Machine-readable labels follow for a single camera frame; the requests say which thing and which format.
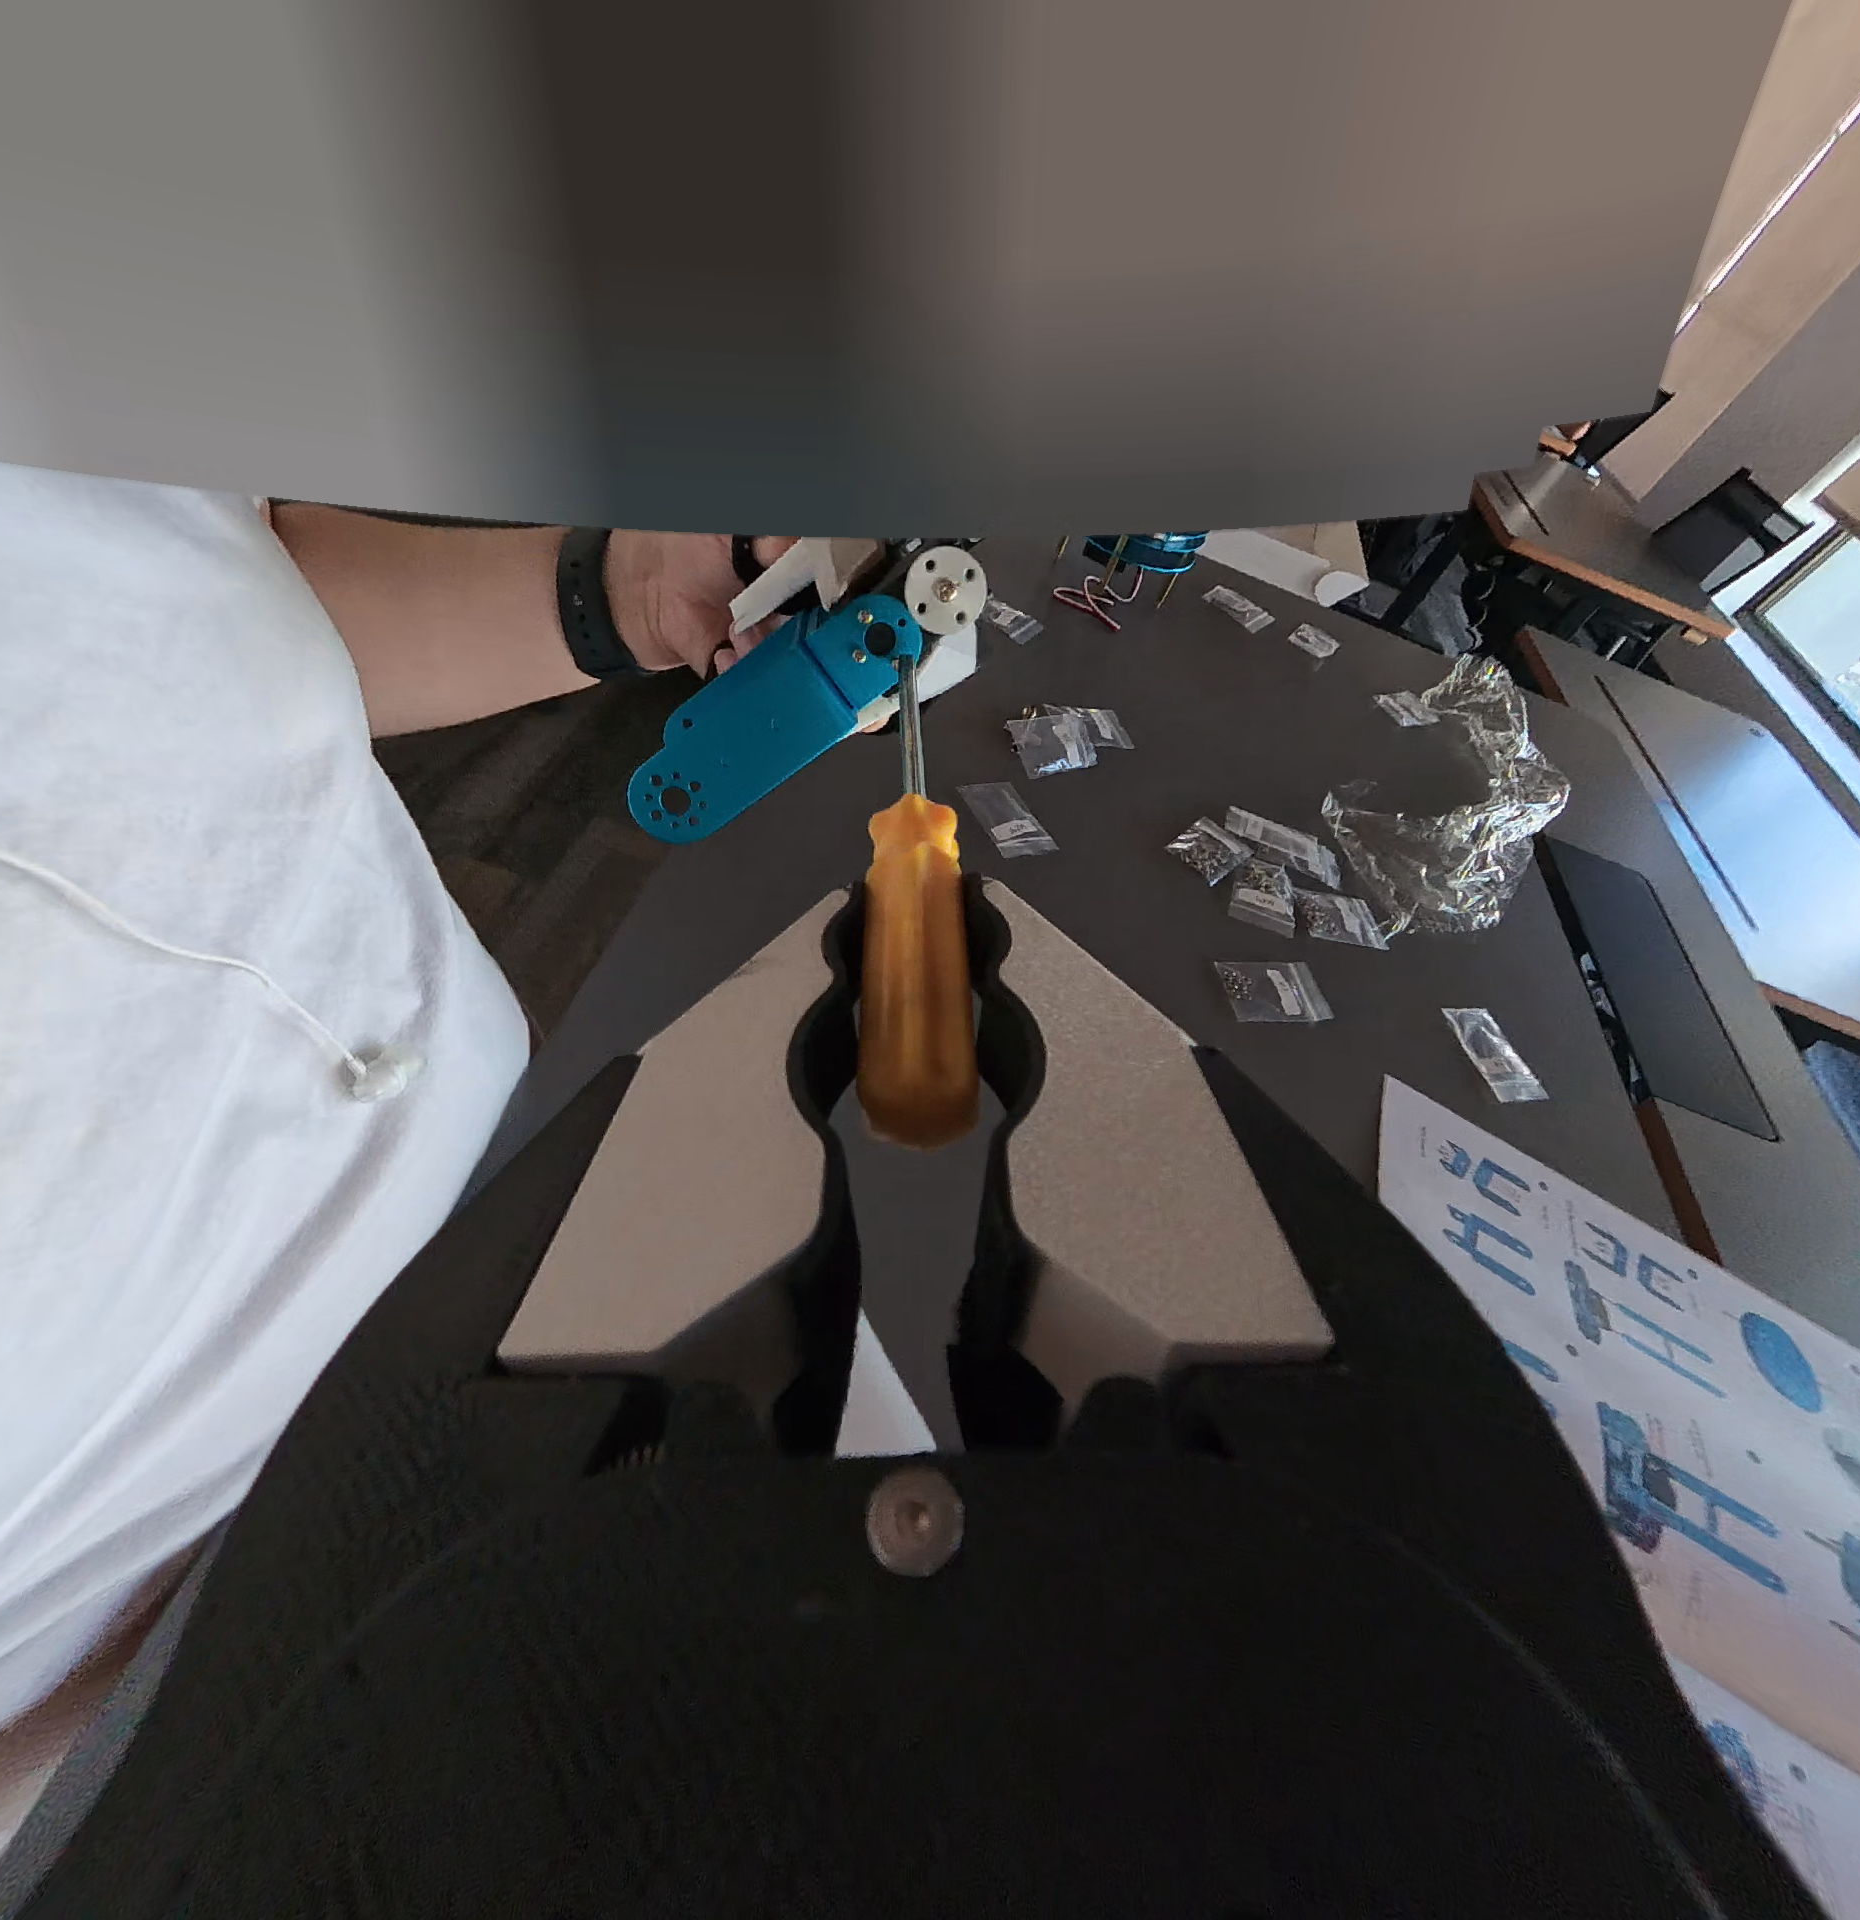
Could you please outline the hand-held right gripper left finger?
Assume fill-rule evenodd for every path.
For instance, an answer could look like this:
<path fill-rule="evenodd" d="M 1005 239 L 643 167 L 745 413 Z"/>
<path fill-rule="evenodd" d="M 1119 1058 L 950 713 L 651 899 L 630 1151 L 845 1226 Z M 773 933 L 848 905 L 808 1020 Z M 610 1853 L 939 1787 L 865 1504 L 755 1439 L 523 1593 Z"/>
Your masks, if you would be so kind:
<path fill-rule="evenodd" d="M 865 892 L 836 889 L 632 1058 L 501 1340 L 507 1376 L 726 1389 L 781 1452 L 837 1455 L 862 948 Z"/>

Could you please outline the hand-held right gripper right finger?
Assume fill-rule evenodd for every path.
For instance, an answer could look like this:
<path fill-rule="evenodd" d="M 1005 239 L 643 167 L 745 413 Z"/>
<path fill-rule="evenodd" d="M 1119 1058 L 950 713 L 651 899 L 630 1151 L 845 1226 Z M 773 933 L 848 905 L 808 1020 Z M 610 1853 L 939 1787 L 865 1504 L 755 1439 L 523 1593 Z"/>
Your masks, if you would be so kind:
<path fill-rule="evenodd" d="M 1331 1357 L 1196 1042 L 1008 886 L 971 876 L 964 924 L 1002 1111 L 948 1348 L 964 1449 L 1052 1446 L 1108 1379 Z"/>

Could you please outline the blue metal servo bracket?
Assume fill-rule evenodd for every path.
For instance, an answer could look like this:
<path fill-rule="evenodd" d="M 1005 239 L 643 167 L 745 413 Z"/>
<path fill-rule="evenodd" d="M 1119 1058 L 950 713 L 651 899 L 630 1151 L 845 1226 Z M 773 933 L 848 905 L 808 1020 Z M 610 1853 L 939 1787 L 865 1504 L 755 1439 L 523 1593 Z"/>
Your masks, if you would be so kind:
<path fill-rule="evenodd" d="M 928 633 L 895 594 L 801 611 L 682 702 L 630 776 L 626 805 L 658 845 L 698 845 L 853 739 L 898 695 Z"/>

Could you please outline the orange handled screwdriver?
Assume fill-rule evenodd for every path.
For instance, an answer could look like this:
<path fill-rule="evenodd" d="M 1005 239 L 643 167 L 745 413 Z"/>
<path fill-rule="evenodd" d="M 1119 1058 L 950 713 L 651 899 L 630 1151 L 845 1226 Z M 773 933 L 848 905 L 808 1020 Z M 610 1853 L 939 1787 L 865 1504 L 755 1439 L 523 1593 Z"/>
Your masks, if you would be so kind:
<path fill-rule="evenodd" d="M 902 798 L 870 821 L 858 1104 L 876 1137 L 961 1140 L 983 1108 L 959 814 L 927 792 L 917 660 L 898 663 Z"/>

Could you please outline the person's left forearm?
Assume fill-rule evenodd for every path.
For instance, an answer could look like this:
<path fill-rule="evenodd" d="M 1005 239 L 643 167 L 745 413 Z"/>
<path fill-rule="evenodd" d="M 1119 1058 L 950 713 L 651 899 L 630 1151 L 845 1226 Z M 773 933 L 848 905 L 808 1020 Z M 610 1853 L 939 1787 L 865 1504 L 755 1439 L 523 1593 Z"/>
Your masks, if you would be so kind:
<path fill-rule="evenodd" d="M 294 499 L 273 499 L 267 520 L 354 660 L 373 739 L 592 688 L 558 614 L 563 530 L 436 527 Z"/>

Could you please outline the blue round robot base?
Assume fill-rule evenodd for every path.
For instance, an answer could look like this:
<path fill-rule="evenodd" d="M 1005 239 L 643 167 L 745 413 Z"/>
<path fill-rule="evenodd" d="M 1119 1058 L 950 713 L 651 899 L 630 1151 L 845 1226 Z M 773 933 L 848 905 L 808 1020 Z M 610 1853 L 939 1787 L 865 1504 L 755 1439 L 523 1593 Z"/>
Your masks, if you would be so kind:
<path fill-rule="evenodd" d="M 1087 598 L 1097 605 L 1128 605 L 1150 582 L 1158 582 L 1158 605 L 1163 605 L 1202 555 L 1205 541 L 1209 533 L 1087 535 L 1081 544 L 1081 555 L 1093 567 Z"/>

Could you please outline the black desk mat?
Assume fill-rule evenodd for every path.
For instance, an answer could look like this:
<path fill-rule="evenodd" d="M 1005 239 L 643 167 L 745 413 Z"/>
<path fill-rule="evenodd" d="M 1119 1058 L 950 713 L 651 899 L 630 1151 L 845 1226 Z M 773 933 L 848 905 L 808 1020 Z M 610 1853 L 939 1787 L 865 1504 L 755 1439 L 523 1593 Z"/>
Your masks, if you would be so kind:
<path fill-rule="evenodd" d="M 1591 960 L 1644 1098 L 1779 1140 L 1753 1074 L 1645 876 L 1559 836 L 1537 841 L 1551 899 Z"/>

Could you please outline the neighbouring grey desk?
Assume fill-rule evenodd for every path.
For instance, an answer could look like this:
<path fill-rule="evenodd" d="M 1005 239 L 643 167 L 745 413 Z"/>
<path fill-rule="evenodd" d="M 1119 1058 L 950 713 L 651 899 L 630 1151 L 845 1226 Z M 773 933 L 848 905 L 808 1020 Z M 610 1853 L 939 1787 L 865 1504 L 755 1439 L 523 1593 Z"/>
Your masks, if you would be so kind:
<path fill-rule="evenodd" d="M 1860 839 L 1770 730 L 1523 629 L 1540 688 L 1610 730 L 1781 1013 L 1860 1043 Z"/>

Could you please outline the person's left hand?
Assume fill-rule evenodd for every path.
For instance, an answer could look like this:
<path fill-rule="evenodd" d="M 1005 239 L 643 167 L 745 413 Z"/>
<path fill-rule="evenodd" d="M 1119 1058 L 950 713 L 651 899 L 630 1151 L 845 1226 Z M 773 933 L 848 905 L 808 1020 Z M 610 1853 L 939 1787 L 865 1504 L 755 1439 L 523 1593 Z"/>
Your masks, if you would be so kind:
<path fill-rule="evenodd" d="M 617 530 L 605 544 L 605 598 L 617 635 L 651 674 L 726 674 L 761 645 L 781 617 L 746 629 L 730 602 L 745 591 L 732 535 Z"/>

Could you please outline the black wrist band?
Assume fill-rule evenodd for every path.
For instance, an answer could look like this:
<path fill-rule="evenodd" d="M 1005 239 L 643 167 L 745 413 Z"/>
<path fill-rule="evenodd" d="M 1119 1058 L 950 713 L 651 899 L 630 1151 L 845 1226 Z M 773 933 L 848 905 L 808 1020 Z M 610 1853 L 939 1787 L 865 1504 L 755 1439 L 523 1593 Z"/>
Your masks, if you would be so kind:
<path fill-rule="evenodd" d="M 651 674 L 630 652 L 610 602 L 610 539 L 604 527 L 568 527 L 557 563 L 558 629 L 577 671 L 598 685 Z"/>

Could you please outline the group of small parts bags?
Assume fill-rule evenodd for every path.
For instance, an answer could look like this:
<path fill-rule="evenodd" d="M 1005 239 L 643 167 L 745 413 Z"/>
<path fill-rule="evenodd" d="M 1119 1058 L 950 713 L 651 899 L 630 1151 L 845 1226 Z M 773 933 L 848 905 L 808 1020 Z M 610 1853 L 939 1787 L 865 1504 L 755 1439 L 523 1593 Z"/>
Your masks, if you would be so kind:
<path fill-rule="evenodd" d="M 1485 783 L 1460 736 L 1401 732 L 1374 707 L 1435 685 L 1441 657 L 1272 588 L 1247 598 L 1277 614 L 1255 635 L 1184 591 L 1118 635 L 1061 602 L 1025 642 L 986 624 L 977 674 L 928 713 L 928 773 L 940 788 L 1015 783 L 1055 852 L 1002 858 L 968 826 L 964 863 L 1327 1145 L 1375 1136 L 1387 1077 L 1497 1115 L 1447 1008 L 1490 1013 L 1540 1074 L 1548 1104 L 1518 1104 L 1518 1117 L 1566 1117 L 1591 1005 L 1540 876 L 1490 933 L 1360 948 L 1238 920 L 1234 883 L 1169 852 L 1231 802 L 1329 841 L 1319 805 L 1349 783 L 1397 813 L 1441 813 Z"/>

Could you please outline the crumpled clear plastic wrap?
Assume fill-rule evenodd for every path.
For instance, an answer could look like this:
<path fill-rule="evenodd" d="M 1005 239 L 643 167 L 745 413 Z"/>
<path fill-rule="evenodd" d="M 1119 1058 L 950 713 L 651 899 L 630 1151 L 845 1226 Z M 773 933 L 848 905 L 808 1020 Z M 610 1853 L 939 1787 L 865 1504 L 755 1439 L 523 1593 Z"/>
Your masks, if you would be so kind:
<path fill-rule="evenodd" d="M 1385 911 L 1385 933 L 1478 936 L 1504 920 L 1570 779 L 1535 741 L 1529 707 L 1493 657 L 1460 657 L 1426 692 L 1381 692 L 1374 707 L 1401 732 L 1454 732 L 1482 771 L 1482 798 L 1428 814 L 1387 813 L 1374 783 L 1349 783 L 1324 821 L 1349 873 Z"/>

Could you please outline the person in white shirt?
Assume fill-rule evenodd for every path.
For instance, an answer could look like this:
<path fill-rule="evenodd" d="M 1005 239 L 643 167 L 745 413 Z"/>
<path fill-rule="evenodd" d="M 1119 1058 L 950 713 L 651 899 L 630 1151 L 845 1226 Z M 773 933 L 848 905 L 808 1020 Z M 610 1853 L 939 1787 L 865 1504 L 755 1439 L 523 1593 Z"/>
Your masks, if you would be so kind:
<path fill-rule="evenodd" d="M 3 1731 L 245 1501 L 463 1196 L 526 1017 L 242 494 L 0 464 L 0 849 L 424 1057 L 355 1104 L 251 979 L 0 867 Z"/>

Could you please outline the assembly instruction booklet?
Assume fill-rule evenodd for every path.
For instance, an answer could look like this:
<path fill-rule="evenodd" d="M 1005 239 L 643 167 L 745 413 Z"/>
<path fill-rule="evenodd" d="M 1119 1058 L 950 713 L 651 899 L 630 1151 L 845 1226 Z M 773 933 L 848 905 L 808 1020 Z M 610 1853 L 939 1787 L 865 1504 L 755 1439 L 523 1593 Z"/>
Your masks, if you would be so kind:
<path fill-rule="evenodd" d="M 1566 1442 L 1732 1781 L 1860 1918 L 1860 1354 L 1397 1080 L 1379 1196 Z"/>

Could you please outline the white wired earphone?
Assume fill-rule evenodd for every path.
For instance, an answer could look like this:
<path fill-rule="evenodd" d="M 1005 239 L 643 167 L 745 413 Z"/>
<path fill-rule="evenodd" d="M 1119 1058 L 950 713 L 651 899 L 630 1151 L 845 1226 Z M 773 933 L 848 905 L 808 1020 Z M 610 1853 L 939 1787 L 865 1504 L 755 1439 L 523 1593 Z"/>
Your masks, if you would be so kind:
<path fill-rule="evenodd" d="M 232 952 L 216 952 L 216 951 L 198 951 L 185 943 L 173 943 L 169 938 L 160 938 L 135 924 L 131 924 L 125 916 L 110 908 L 104 899 L 91 896 L 87 889 L 79 889 L 75 880 L 66 873 L 44 867 L 26 855 L 7 852 L 0 849 L 0 867 L 15 876 L 26 876 L 37 886 L 47 889 L 57 899 L 88 917 L 91 924 L 101 924 L 106 933 L 116 938 L 125 938 L 128 943 L 135 943 L 147 952 L 156 952 L 160 960 L 181 963 L 185 968 L 206 968 L 206 971 L 220 971 L 220 973 L 236 973 L 251 979 L 272 1004 L 294 1020 L 330 1058 L 335 1058 L 341 1089 L 350 1101 L 355 1104 L 389 1104 L 395 1098 L 402 1098 L 420 1077 L 424 1071 L 424 1057 L 416 1054 L 416 1046 L 405 1043 L 366 1043 L 354 1046 L 345 1043 L 330 1024 L 323 1024 L 303 999 L 298 999 L 280 979 L 272 976 L 272 971 L 253 964 L 251 960 L 232 955 Z"/>

